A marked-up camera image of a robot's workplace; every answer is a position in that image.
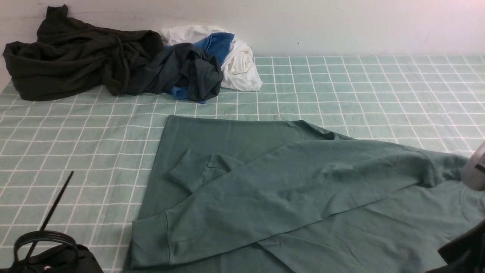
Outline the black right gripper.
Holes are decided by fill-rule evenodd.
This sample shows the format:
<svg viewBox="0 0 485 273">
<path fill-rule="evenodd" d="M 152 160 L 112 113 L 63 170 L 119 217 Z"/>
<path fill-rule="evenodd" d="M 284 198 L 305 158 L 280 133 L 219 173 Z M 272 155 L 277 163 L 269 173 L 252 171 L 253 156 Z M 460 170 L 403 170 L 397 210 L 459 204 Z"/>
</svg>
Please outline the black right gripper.
<svg viewBox="0 0 485 273">
<path fill-rule="evenodd" d="M 485 221 L 438 249 L 446 265 L 428 273 L 484 273 Z"/>
</svg>

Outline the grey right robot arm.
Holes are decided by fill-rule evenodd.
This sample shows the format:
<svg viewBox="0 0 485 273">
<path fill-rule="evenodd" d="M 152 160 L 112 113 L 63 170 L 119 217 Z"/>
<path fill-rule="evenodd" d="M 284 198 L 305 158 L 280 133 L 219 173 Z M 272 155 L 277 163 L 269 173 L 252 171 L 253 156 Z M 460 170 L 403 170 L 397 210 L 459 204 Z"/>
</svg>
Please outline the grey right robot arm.
<svg viewBox="0 0 485 273">
<path fill-rule="evenodd" d="M 461 180 L 474 191 L 485 190 L 485 148 L 481 144 L 461 171 Z M 483 273 L 485 268 L 485 221 L 448 242 L 438 253 L 446 265 L 430 273 Z"/>
</svg>

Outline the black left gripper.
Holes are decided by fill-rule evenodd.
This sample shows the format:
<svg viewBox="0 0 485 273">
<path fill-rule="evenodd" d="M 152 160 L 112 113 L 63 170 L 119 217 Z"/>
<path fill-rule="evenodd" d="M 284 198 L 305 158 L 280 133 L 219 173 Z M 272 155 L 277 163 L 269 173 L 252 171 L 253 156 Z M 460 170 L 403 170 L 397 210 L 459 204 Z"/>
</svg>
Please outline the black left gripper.
<svg viewBox="0 0 485 273">
<path fill-rule="evenodd" d="M 14 262 L 2 273 L 102 273 L 95 256 L 87 247 L 78 244 L 76 251 L 58 245 L 29 259 Z"/>
</svg>

